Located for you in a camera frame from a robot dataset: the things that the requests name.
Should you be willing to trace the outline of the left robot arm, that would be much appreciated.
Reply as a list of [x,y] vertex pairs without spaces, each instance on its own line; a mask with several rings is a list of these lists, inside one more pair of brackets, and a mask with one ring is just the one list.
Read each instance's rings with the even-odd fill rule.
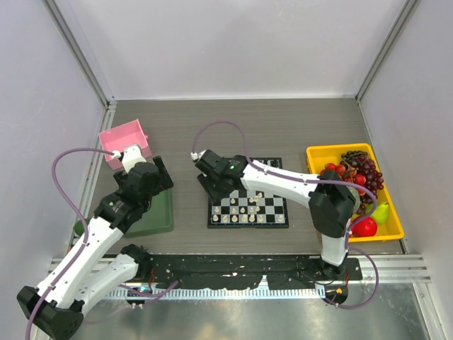
[[92,272],[106,251],[150,209],[153,197],[173,188],[160,156],[147,161],[135,144],[110,155],[123,165],[114,175],[117,190],[100,201],[90,220],[80,219],[83,234],[51,274],[35,287],[23,287],[17,295],[28,319],[26,339],[33,327],[52,339],[70,339],[111,290],[151,275],[151,254],[134,244],[124,247],[99,272]]

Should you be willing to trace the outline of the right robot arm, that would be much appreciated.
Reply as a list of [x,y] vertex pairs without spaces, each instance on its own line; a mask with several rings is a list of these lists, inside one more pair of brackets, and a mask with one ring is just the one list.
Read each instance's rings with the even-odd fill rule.
[[320,272],[329,281],[345,275],[348,228],[356,200],[336,173],[300,174],[242,155],[228,159],[210,149],[191,152],[190,157],[201,171],[199,183],[213,201],[226,198],[235,190],[262,191],[308,208],[314,228],[321,235]]

